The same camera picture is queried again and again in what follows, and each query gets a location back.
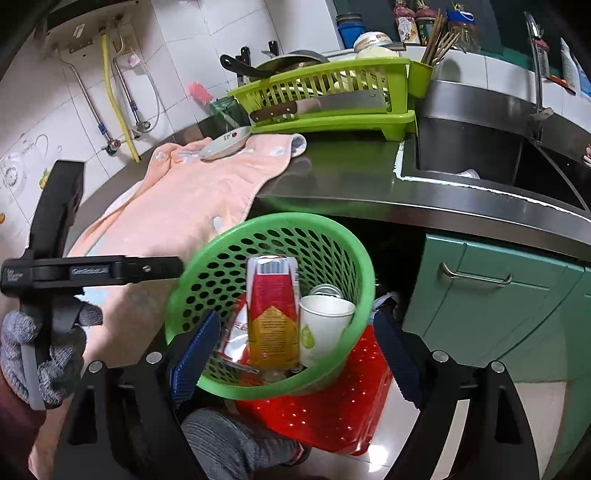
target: cabinet handle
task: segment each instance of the cabinet handle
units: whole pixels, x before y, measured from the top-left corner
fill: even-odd
[[[465,278],[467,280],[478,280],[486,283],[493,283],[494,285],[497,285],[499,287],[506,287],[509,283],[513,281],[512,274],[509,274],[509,276],[504,280],[496,280],[494,278],[479,277],[477,275],[468,275],[465,273],[451,271],[445,262],[441,262],[441,265],[439,266],[441,267],[441,271],[443,272],[443,274],[451,279]]]

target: chopsticks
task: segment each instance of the chopsticks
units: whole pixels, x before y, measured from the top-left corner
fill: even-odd
[[[447,32],[445,35],[442,35],[445,24],[445,16],[441,15],[441,10],[437,10],[435,24],[433,25],[431,37],[427,43],[427,48],[425,48],[425,53],[423,54],[421,63],[433,67],[443,59],[449,49],[452,48],[457,42],[458,38],[460,38],[460,33],[452,35],[451,33]]]

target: plastic basket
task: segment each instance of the plastic basket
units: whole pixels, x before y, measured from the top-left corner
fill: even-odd
[[[230,90],[248,113],[278,105],[332,93],[354,90],[381,90],[388,103],[387,113],[362,113],[343,109],[304,115],[283,115],[253,125],[253,133],[313,132],[327,130],[379,129],[386,140],[401,141],[409,124],[414,124],[414,110],[408,110],[408,93],[425,95],[430,75],[403,57],[381,57],[335,61],[304,67],[257,80]]]
[[[367,325],[375,295],[375,276],[361,242],[341,224],[309,213],[275,213],[249,220],[221,234],[189,262],[168,300],[167,342],[197,324],[207,309],[228,318],[245,290],[245,260],[262,254],[298,259],[302,295],[320,283],[339,287],[356,304],[350,325],[322,364],[267,385],[244,385],[243,372],[212,355],[199,387],[220,397],[259,400],[317,390],[342,370]]]

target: black sink basin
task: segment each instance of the black sink basin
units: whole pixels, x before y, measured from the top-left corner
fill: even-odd
[[[418,170],[457,174],[472,169],[483,184],[502,184],[524,190],[525,195],[533,192],[583,209],[562,176],[521,135],[437,118],[420,118],[418,131]],[[544,151],[583,193],[585,202],[590,202],[591,170],[563,155]]]

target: gloved hand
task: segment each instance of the gloved hand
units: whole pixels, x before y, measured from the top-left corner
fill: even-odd
[[[86,346],[86,334],[81,326],[101,325],[100,308],[87,302],[78,314],[72,330],[54,335],[49,348],[51,360],[37,368],[41,396],[48,406],[58,407],[74,391],[80,379]],[[0,367],[8,385],[19,398],[28,403],[27,383],[22,366],[21,344],[32,342],[41,329],[41,319],[14,310],[2,324]]]

